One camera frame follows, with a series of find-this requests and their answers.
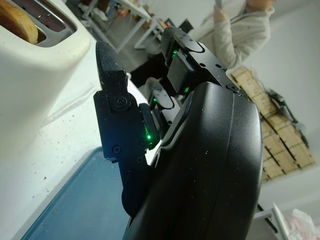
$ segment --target hand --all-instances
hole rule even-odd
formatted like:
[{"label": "hand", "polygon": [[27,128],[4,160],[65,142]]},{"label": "hand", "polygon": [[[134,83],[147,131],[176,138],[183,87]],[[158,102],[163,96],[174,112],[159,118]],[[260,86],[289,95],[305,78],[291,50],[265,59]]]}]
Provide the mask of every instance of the hand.
[{"label": "hand", "polygon": [[224,20],[227,20],[229,17],[227,15],[227,13],[222,10],[220,7],[218,7],[217,5],[214,5],[214,22],[218,23],[218,22],[222,22]]}]

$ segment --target white toaster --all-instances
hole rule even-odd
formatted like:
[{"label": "white toaster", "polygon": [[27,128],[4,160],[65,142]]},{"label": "white toaster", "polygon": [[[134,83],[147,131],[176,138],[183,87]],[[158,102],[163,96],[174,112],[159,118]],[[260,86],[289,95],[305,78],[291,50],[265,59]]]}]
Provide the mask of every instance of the white toaster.
[{"label": "white toaster", "polygon": [[32,142],[91,40],[61,0],[7,1],[33,20],[38,44],[0,26],[0,161]]}]

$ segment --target blue tray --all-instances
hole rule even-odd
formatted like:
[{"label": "blue tray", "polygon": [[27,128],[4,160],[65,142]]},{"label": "blue tray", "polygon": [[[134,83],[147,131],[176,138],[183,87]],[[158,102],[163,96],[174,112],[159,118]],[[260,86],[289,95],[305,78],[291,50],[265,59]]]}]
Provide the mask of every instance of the blue tray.
[{"label": "blue tray", "polygon": [[63,186],[23,240],[121,240],[129,216],[117,163],[97,148]]}]

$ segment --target plastic bag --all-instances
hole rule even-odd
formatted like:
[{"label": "plastic bag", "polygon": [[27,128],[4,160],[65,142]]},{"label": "plastic bag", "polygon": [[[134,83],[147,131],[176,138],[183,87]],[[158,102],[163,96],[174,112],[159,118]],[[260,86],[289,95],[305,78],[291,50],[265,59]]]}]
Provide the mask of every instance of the plastic bag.
[{"label": "plastic bag", "polygon": [[286,221],[289,227],[289,240],[320,240],[319,229],[305,212],[295,209]]}]

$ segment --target bread slice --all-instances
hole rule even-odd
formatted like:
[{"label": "bread slice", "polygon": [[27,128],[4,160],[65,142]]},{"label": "bread slice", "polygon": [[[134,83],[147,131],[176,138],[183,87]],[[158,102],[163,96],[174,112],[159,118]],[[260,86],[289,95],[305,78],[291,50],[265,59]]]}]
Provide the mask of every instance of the bread slice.
[{"label": "bread slice", "polygon": [[38,29],[35,23],[20,8],[6,0],[0,0],[0,25],[23,40],[37,44]]}]

